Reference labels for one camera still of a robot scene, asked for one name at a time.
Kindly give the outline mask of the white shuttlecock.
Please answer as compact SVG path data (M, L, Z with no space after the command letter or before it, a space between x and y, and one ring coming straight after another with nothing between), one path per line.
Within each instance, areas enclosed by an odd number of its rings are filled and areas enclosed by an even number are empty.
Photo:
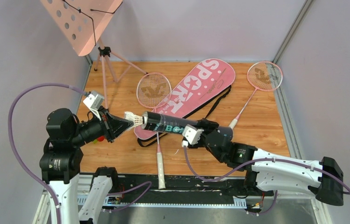
M144 124L144 117L136 115L132 112L124 112L124 119L133 123L133 126L140 126Z

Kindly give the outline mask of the black shuttlecock tube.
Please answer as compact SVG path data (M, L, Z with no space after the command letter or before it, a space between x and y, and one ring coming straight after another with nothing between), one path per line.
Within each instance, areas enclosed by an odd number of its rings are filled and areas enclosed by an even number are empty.
M197 121L159 114L155 112L144 112L142 116L144 117L144 124L142 124L140 127L143 130L148 131L182 134L186 125L192 125L194 127L197 126ZM233 130L228 126L219 125L218 128L202 129L204 129L204 133L210 133L217 129L223 133L226 133L229 139L233 138Z

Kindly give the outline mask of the pink racket cover bag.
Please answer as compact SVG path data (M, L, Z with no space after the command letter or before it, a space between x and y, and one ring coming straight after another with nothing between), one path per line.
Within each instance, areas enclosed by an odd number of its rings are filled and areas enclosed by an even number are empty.
M219 102L231 91L235 81L234 68L216 58L198 63L175 87L169 100L153 112L186 119L214 102L211 114Z

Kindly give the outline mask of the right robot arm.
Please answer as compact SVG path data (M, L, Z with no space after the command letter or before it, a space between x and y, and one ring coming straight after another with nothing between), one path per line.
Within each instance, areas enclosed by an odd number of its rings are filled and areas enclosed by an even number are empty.
M198 147L205 147L219 162L237 171L246 171L243 182L246 193L283 190L314 195L325 204L343 205L343 171L331 157L301 160L270 153L261 148L232 141L229 127L201 119L196 128L202 130Z

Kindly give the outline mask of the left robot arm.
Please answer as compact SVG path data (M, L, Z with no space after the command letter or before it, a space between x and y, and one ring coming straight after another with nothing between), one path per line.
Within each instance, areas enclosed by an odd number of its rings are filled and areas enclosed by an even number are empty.
M49 135L40 159L42 180L50 194L50 210L54 224L96 224L108 193L120 187L114 167L100 167L93 175L88 198L78 208L77 187L83 158L81 147L104 137L113 142L133 126L133 122L109 114L100 106L98 116L87 122L67 108L60 108L47 117Z

